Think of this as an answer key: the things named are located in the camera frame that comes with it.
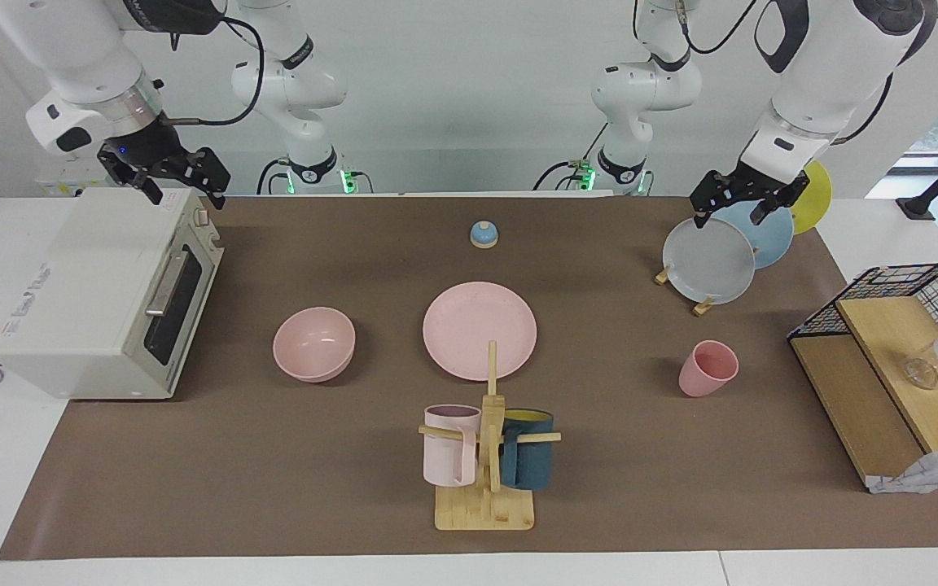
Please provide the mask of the white toaster oven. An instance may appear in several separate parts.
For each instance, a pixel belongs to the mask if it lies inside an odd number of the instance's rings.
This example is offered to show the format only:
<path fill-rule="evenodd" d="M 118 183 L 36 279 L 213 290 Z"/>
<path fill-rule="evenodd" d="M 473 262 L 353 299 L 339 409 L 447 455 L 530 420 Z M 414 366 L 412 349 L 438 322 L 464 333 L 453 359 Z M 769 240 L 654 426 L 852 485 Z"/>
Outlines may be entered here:
<path fill-rule="evenodd" d="M 0 330 L 0 362 L 66 400 L 167 400 L 223 256 L 190 189 L 79 196 Z"/>

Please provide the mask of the pale pink mug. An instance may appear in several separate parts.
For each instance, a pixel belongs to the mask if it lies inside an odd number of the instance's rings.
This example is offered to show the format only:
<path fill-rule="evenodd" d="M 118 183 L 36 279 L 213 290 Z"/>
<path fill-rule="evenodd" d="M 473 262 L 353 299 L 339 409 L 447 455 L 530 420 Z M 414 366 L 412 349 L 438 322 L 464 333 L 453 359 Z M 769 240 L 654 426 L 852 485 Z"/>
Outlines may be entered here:
<path fill-rule="evenodd" d="M 454 437 L 425 434 L 422 474 L 428 483 L 443 488 L 471 486 L 476 482 L 477 440 L 481 409 L 472 405 L 429 405 L 425 426 L 454 431 Z"/>

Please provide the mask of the dark teal mug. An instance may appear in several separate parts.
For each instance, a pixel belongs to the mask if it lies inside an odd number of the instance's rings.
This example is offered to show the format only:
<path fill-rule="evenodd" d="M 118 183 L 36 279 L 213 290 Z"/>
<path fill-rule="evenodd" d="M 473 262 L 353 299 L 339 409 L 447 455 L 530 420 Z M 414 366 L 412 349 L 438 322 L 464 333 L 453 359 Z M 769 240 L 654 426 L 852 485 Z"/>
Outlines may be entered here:
<path fill-rule="evenodd" d="M 553 430 L 554 415 L 544 409 L 506 409 L 499 459 L 502 486 L 529 491 L 550 486 L 551 442 L 521 443 L 519 438 Z"/>

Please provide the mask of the brown table mat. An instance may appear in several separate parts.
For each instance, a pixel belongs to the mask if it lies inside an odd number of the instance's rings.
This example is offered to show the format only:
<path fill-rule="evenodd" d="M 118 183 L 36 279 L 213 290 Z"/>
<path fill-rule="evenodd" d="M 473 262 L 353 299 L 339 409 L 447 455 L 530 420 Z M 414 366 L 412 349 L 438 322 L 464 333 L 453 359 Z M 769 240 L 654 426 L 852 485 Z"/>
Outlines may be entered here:
<path fill-rule="evenodd" d="M 938 548 L 938 491 L 869 494 L 787 341 L 844 286 L 822 239 L 694 317 L 652 282 L 689 216 L 674 197 L 231 200 L 175 397 L 67 405 L 0 558 Z M 471 244 L 477 221 L 496 246 Z M 563 435 L 528 531 L 438 531 L 422 478 L 424 409 L 484 394 L 422 340 L 428 305 L 472 281 L 533 310 L 537 346 L 497 388 Z M 357 332 L 324 383 L 272 356 L 312 307 Z M 685 396 L 703 340 L 739 374 Z"/>

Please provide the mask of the wooden plate rack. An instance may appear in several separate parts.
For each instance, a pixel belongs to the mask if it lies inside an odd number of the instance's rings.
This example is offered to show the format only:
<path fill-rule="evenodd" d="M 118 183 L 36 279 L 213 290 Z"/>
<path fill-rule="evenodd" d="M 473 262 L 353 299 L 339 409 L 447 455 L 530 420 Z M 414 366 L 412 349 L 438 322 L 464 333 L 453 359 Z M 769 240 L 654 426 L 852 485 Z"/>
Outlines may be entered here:
<path fill-rule="evenodd" d="M 755 273 L 753 263 L 701 268 L 667 263 L 654 277 L 654 283 L 670 283 L 682 297 L 692 301 L 692 314 L 702 317 L 716 305 L 733 303 L 744 296 Z"/>

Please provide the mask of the wooden mug tree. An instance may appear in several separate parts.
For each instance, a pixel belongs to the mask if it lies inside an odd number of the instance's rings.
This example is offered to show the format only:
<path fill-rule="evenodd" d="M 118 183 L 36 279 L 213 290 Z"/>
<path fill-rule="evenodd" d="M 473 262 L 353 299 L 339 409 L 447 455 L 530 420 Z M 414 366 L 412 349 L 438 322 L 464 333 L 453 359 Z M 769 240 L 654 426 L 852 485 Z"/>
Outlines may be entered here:
<path fill-rule="evenodd" d="M 459 471 L 465 470 L 465 457 L 476 464 L 474 483 L 436 487 L 433 524 L 441 531 L 526 531 L 535 527 L 533 493 L 509 488 L 500 482 L 499 448 L 505 444 L 506 397 L 497 392 L 497 342 L 489 341 L 487 393 L 481 401 L 479 430 L 421 424 L 425 437 L 459 442 Z"/>

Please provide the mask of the yellow plate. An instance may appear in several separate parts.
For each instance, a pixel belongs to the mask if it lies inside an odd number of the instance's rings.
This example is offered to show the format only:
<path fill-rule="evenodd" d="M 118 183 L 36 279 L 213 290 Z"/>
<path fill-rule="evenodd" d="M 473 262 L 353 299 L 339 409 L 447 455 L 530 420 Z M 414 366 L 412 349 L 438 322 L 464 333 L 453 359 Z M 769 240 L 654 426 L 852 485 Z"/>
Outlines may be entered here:
<path fill-rule="evenodd" d="M 804 171 L 809 183 L 791 208 L 793 234 L 796 236 L 814 229 L 829 211 L 834 194 L 829 172 L 819 160 L 812 160 Z"/>

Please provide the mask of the pink plate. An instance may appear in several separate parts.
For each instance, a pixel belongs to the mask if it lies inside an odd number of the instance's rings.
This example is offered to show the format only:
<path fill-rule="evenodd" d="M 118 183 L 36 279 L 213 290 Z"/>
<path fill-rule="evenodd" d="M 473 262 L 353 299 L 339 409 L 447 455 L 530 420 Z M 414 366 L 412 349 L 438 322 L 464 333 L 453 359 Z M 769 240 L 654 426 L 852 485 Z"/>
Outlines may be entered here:
<path fill-rule="evenodd" d="M 428 355 L 441 370 L 484 382 L 490 374 L 490 342 L 497 343 L 496 378 L 528 363 L 537 345 L 537 319 L 524 298 L 495 282 L 464 282 L 428 305 L 422 322 Z"/>

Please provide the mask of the grey plate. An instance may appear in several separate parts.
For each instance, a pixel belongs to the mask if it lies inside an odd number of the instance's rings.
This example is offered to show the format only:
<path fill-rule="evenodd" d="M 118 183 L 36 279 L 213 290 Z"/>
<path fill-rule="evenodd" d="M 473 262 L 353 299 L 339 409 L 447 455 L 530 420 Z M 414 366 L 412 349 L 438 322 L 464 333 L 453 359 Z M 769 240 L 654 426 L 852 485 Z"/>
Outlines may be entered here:
<path fill-rule="evenodd" d="M 677 224 L 664 242 L 662 265 L 667 282 L 697 304 L 732 303 L 756 272 L 751 242 L 736 226 L 718 219 L 701 229 L 692 220 Z"/>

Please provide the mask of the pink cup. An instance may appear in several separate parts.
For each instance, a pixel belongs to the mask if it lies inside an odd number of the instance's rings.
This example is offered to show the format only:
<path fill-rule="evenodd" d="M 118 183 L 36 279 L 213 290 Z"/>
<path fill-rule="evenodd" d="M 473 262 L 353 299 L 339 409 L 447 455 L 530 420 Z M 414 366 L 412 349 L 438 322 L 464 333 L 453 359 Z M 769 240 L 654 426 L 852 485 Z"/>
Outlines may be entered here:
<path fill-rule="evenodd" d="M 685 396 L 710 396 L 739 374 L 739 359 L 729 345 L 716 340 L 698 342 L 682 364 L 678 386 Z"/>

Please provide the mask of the clear glass cup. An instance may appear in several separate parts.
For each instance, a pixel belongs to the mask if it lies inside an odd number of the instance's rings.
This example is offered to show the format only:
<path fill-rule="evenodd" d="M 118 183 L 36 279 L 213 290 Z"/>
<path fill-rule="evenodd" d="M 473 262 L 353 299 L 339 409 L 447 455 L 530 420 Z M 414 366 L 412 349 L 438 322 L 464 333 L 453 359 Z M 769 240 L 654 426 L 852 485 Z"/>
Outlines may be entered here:
<path fill-rule="evenodd" d="M 902 362 L 902 371 L 908 381 L 918 388 L 934 390 L 938 387 L 938 362 L 924 357 L 908 357 Z"/>

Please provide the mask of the pink bowl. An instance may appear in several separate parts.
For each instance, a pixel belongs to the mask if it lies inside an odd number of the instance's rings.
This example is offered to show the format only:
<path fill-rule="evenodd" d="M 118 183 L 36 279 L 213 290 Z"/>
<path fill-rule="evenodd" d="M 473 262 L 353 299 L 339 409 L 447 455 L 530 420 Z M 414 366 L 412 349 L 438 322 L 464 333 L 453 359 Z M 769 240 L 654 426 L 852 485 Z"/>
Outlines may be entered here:
<path fill-rule="evenodd" d="M 357 332 L 353 320 L 336 308 L 305 308 L 275 331 L 273 361 L 285 374 L 305 383 L 331 381 L 353 360 Z"/>

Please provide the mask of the light blue plate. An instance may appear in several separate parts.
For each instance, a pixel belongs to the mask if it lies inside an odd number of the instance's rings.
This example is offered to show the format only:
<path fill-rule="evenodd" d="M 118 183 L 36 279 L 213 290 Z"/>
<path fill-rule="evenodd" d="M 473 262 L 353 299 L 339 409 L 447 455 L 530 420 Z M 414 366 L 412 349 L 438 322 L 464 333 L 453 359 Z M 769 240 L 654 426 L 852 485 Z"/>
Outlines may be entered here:
<path fill-rule="evenodd" d="M 737 227 L 752 246 L 756 270 L 770 267 L 786 255 L 794 234 L 794 222 L 789 208 L 778 208 L 768 214 L 760 224 L 753 224 L 751 214 L 759 203 L 746 201 L 718 210 L 713 215 Z"/>

